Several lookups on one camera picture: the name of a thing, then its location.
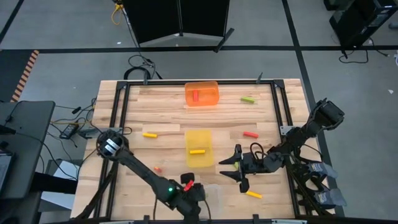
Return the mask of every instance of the orange container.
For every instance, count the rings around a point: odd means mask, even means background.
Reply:
[[[219,99],[216,81],[185,84],[185,101],[188,106],[212,106],[216,105]]]

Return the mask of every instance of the yellow translucent bin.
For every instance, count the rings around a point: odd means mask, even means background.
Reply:
[[[191,130],[185,133],[187,166],[192,168],[209,167],[214,163],[210,130]],[[205,150],[203,154],[191,154],[190,151]]]

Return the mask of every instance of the gray floor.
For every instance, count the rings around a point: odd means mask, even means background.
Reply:
[[[16,4],[0,1],[0,26]],[[337,45],[328,24],[331,12],[321,0],[289,0],[300,45]],[[25,1],[1,43],[2,49],[61,49],[90,47],[132,47],[126,23],[112,24],[110,0]],[[390,21],[398,22],[398,14]],[[398,45],[398,30],[387,23],[374,34],[376,44]],[[231,0],[228,26],[235,33],[227,45],[292,45],[280,0]],[[214,40],[176,38],[150,46],[209,45]],[[143,53],[153,60],[164,78],[301,78],[295,52],[221,51]],[[129,53],[40,54],[22,100],[53,100],[63,106],[85,106],[96,96],[101,80],[122,79],[129,68]],[[369,52],[369,63],[342,64],[340,52],[304,52],[303,56],[315,99],[328,97],[345,113],[344,123],[326,133],[337,179],[348,206],[347,217],[398,220],[395,191],[398,165],[394,138],[398,67],[393,57]],[[350,60],[364,60],[355,52]],[[131,78],[140,78],[135,73]],[[53,119],[69,117],[70,111],[57,108]],[[74,138],[75,148],[65,141],[73,159],[81,159],[85,141]],[[60,143],[47,138],[57,158],[68,157]],[[47,152],[42,152],[45,160]],[[42,223],[68,214],[46,214]]]

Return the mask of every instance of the warning stripe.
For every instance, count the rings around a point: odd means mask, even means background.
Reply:
[[[27,62],[24,72],[21,75],[21,79],[19,80],[19,83],[17,85],[17,88],[14,91],[14,94],[11,98],[11,102],[17,102],[19,100],[19,98],[22,95],[22,91],[25,88],[26,82],[29,78],[30,72],[33,69],[33,66],[36,62],[37,56],[39,55],[39,51],[38,50],[34,50],[29,58],[29,61]]]

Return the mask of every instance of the wooden table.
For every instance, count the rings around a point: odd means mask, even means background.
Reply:
[[[299,79],[285,79],[285,90],[295,126],[305,124],[308,108]],[[117,81],[102,81],[95,107],[93,123],[109,127]],[[271,88],[264,85],[220,85],[220,101],[216,106],[189,108],[185,103],[183,85],[133,86],[130,89],[125,127],[133,132],[127,135],[130,150],[149,168],[161,167],[164,177],[180,180],[180,174],[194,172],[197,182],[203,185],[218,184],[221,187],[221,210],[210,205],[213,219],[247,219],[253,214],[260,218],[293,218],[292,200],[285,169],[272,174],[247,175],[250,190],[262,194],[262,199],[239,192],[238,184],[221,174],[221,170],[234,170],[233,166],[218,165],[218,161],[232,156],[235,144],[241,144],[244,152],[252,142],[259,142],[267,151],[280,143],[278,125]],[[285,113],[280,91],[277,91],[284,124]],[[116,124],[119,124],[123,96],[119,99]],[[242,96],[256,99],[255,104],[243,103]],[[185,163],[185,131],[210,129],[213,137],[215,165],[205,169],[190,169]],[[243,131],[259,134],[258,139],[247,138]],[[143,132],[158,134],[157,139],[142,137]],[[307,141],[317,148],[315,139]],[[89,140],[85,156],[95,148]],[[302,150],[302,156],[320,160],[317,152]],[[76,198],[71,217],[78,215],[88,204],[98,188],[102,158],[93,154],[81,168]],[[101,215],[105,214],[108,193],[105,192]],[[112,220],[142,220],[152,216],[154,207],[152,189],[128,168],[119,165],[114,196]],[[156,219],[182,219],[175,210],[162,203],[157,204]]]

